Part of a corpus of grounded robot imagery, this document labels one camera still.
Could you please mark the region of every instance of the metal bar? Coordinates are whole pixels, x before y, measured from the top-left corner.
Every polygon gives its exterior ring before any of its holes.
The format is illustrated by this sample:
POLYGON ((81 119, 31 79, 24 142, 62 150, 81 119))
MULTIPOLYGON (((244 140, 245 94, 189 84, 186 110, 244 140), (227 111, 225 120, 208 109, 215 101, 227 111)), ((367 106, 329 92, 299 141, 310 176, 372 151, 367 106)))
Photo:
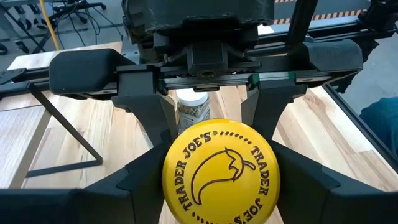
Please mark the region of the metal bar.
MULTIPOLYGON (((365 27, 358 22, 358 20, 339 23, 335 25, 313 27, 309 28, 308 35, 310 37, 326 37, 328 35, 344 34, 347 32, 360 31, 365 29, 365 27)), ((258 45, 276 43, 276 42, 286 42, 288 32, 278 32, 275 34, 264 34, 259 36, 258 45)))
POLYGON ((304 41, 317 4, 318 0, 298 0, 296 2, 292 22, 287 32, 287 45, 295 46, 304 41))
MULTIPOLYGON (((26 93, 30 93, 28 89, 29 81, 8 83, 0 85, 0 98, 8 96, 17 96, 26 93)), ((32 82, 39 91, 47 91, 50 89, 48 81, 32 82)))
POLYGON ((94 161, 86 161, 86 162, 77 162, 74 164, 67 164, 67 165, 38 169, 38 170, 31 170, 26 174, 26 178, 38 177, 41 175, 55 174, 58 172, 66 172, 66 171, 89 168, 89 167, 94 167, 94 166, 100 166, 101 164, 102 164, 101 161, 94 160, 94 161))
POLYGON ((53 104, 40 92, 34 84, 28 86, 32 95, 45 107, 47 111, 62 124, 63 127, 83 146, 87 151, 100 163, 103 158, 95 151, 95 149, 83 138, 83 136, 69 123, 69 121, 54 107, 53 104))
MULTIPOLYGON (((187 78, 165 78, 163 79, 165 87, 169 90, 177 90, 181 88, 208 88, 215 86, 236 86, 245 85, 248 82, 248 78, 252 73, 247 74, 236 74, 236 75, 222 75, 217 78, 202 79, 198 77, 187 77, 187 78)), ((289 75, 287 72, 276 72, 276 73, 260 73, 260 80, 281 80, 288 79, 289 75)))
POLYGON ((323 89, 336 102, 336 104, 344 111, 347 117, 362 132, 366 139, 380 153, 380 155, 388 162, 392 169, 398 173, 398 157, 394 155, 389 148, 373 133, 373 131, 362 121, 362 119, 354 112, 354 110, 345 102, 344 99, 329 85, 323 85, 323 89))
MULTIPOLYGON (((371 31, 357 31, 357 32, 350 32, 350 33, 342 33, 337 35, 329 35, 329 36, 322 36, 316 37, 313 39, 314 43, 322 43, 322 42, 331 42, 331 41, 340 41, 344 39, 351 39, 353 41, 360 41, 360 40, 375 40, 375 39, 383 39, 387 37, 391 37, 395 33, 394 30, 390 30, 388 32, 371 32, 371 31)), ((248 50, 246 53, 249 56, 268 56, 268 55, 275 55, 275 54, 282 54, 288 51, 289 46, 285 44, 277 44, 272 46, 265 46, 265 47, 258 47, 252 50, 248 50)))

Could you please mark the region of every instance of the wooden table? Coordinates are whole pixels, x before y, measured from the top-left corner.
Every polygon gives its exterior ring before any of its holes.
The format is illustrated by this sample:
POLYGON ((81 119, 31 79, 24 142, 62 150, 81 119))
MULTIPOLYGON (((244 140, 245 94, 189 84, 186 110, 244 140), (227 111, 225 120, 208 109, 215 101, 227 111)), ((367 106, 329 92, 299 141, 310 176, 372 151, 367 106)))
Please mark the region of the wooden table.
MULTIPOLYGON (((96 46, 120 50, 120 43, 96 46)), ((18 57, 10 68, 48 65, 53 52, 18 57)), ((24 188, 74 188, 96 182, 139 157, 148 149, 141 125, 132 113, 114 108, 110 101, 78 101, 45 93, 88 142, 103 156, 104 164, 82 170, 26 179, 24 188)), ((210 93, 211 117, 240 121, 240 103, 246 98, 243 86, 221 88, 210 93)), ((0 108, 34 105, 29 95, 0 101, 0 108)), ((381 190, 398 190, 398 175, 380 156, 323 88, 307 91, 286 107, 274 140, 354 179, 381 190)), ((59 166, 93 158, 67 131, 51 119, 31 169, 59 166)), ((175 223, 164 205, 160 223, 175 223)), ((277 210, 267 223, 282 223, 277 210)))

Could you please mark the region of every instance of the wood plank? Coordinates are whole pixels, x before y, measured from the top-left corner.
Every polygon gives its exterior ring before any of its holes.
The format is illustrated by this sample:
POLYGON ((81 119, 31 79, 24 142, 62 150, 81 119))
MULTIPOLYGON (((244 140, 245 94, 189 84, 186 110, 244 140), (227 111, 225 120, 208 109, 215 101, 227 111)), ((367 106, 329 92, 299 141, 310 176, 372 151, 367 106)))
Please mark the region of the wood plank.
POLYGON ((20 188, 50 120, 43 106, 0 112, 0 188, 20 188))

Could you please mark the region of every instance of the black bracket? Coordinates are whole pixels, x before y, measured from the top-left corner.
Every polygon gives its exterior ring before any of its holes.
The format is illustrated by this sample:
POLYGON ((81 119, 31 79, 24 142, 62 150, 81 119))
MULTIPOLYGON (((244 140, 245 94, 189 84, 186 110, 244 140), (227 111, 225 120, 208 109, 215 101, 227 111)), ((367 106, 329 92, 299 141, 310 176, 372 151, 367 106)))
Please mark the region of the black bracket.
POLYGON ((174 105, 156 90, 156 75, 147 65, 135 71, 121 72, 118 95, 112 97, 115 107, 133 112, 154 146, 177 138, 174 105))
POLYGON ((253 75, 248 88, 248 98, 241 104, 242 122, 269 139, 287 104, 307 91, 306 85, 296 85, 294 80, 259 81, 253 75))

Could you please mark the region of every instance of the metal stand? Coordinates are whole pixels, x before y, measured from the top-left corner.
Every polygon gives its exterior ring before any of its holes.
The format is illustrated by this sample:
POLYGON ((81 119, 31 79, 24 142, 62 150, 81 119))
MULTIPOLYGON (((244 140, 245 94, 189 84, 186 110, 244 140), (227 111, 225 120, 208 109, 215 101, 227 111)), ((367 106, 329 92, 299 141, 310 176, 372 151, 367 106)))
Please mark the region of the metal stand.
POLYGON ((57 172, 65 172, 75 169, 99 166, 103 163, 103 158, 95 151, 95 149, 84 139, 84 137, 68 122, 68 120, 57 110, 53 104, 41 93, 41 91, 32 83, 28 84, 28 89, 32 95, 44 106, 44 108, 62 124, 64 128, 95 158, 94 161, 78 162, 74 164, 44 168, 39 170, 31 170, 27 173, 26 178, 37 177, 40 175, 54 174, 57 172))

